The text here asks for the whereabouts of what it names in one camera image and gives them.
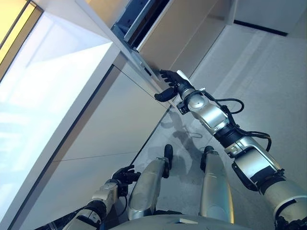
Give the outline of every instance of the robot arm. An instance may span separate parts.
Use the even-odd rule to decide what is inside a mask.
[[[162,70],[161,74],[171,88],[156,94],[155,98],[158,101],[167,101],[179,93],[182,99],[177,105],[179,111],[182,114],[191,112],[222,144],[227,155],[234,158],[232,168],[244,186],[249,190],[259,191],[268,201],[275,217],[276,229],[305,226],[306,192],[284,177],[284,170],[268,153],[271,145],[270,136],[240,129],[227,106],[218,103],[221,100],[214,99],[204,89],[195,90],[180,70],[177,73]],[[215,101],[218,106],[209,103],[209,100]],[[253,136],[267,138],[267,149],[264,149]]]
[[[134,165],[119,169],[99,190],[87,205],[63,228],[63,230],[98,230],[119,197],[127,196],[128,185],[141,173],[131,170]]]

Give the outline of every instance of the gray floor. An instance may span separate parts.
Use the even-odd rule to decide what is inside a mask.
[[[298,25],[288,37],[227,26],[191,77],[216,98],[241,99],[245,110],[234,118],[245,130],[272,136],[270,153],[286,176],[307,187],[306,31]],[[174,148],[173,169],[162,179],[157,209],[197,215],[203,172],[200,157],[212,145],[223,158],[231,185],[235,222],[255,230],[273,229],[272,213],[257,192],[248,191],[231,169],[232,160],[191,114],[171,109],[135,162],[142,171],[165,144]]]

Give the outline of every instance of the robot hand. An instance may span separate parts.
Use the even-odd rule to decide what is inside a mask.
[[[98,230],[119,197],[126,197],[128,185],[141,173],[135,173],[134,165],[119,169],[99,190],[87,205],[64,227],[64,230]]]
[[[185,89],[194,89],[189,79],[180,71],[172,72],[169,70],[161,70],[161,77],[168,83],[170,88],[164,90],[162,93],[155,94],[154,97],[160,102],[166,102],[176,97],[179,93],[184,92]]]

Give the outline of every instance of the robot leg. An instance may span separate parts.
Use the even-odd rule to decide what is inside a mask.
[[[234,210],[230,186],[223,162],[211,146],[205,148],[201,158],[204,179],[201,190],[200,216],[234,223]]]

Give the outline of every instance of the white wall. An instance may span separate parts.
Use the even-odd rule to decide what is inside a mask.
[[[290,33],[306,6],[306,0],[238,0],[235,19]]]

